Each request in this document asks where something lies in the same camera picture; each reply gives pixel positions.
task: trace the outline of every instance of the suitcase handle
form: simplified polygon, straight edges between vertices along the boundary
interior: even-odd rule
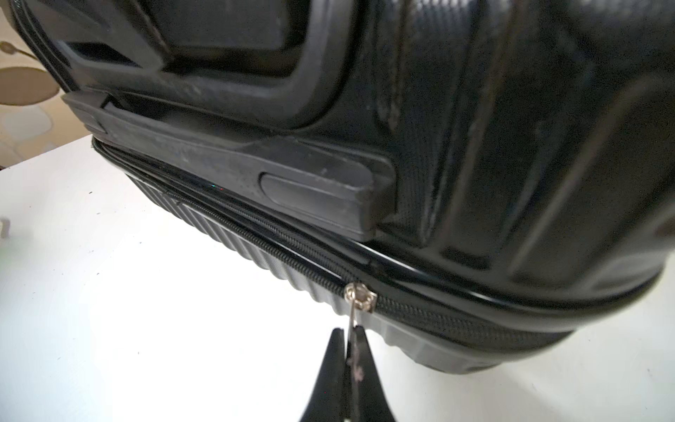
[[[396,174],[382,157],[175,107],[155,110],[153,119],[116,107],[105,93],[78,91],[63,100],[98,139],[343,236],[369,240],[394,212]]]

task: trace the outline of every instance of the hard shell suitcase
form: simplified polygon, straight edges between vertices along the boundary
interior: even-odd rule
[[[418,363],[546,349],[674,247],[672,2],[4,2],[152,202]]]

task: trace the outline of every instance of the metal zipper slider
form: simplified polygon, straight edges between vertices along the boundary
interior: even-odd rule
[[[377,293],[371,292],[363,283],[349,283],[344,288],[344,300],[353,303],[359,311],[373,312]]]

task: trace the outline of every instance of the zipper pull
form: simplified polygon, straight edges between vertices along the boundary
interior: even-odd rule
[[[373,312],[377,302],[377,293],[371,292],[363,283],[349,283],[344,288],[344,300],[354,304],[359,311]]]

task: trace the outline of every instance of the white surface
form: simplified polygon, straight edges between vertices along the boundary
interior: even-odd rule
[[[0,172],[0,421],[297,421],[317,304],[147,200],[83,138]],[[675,274],[553,350],[473,375],[369,332],[408,421],[673,421]]]

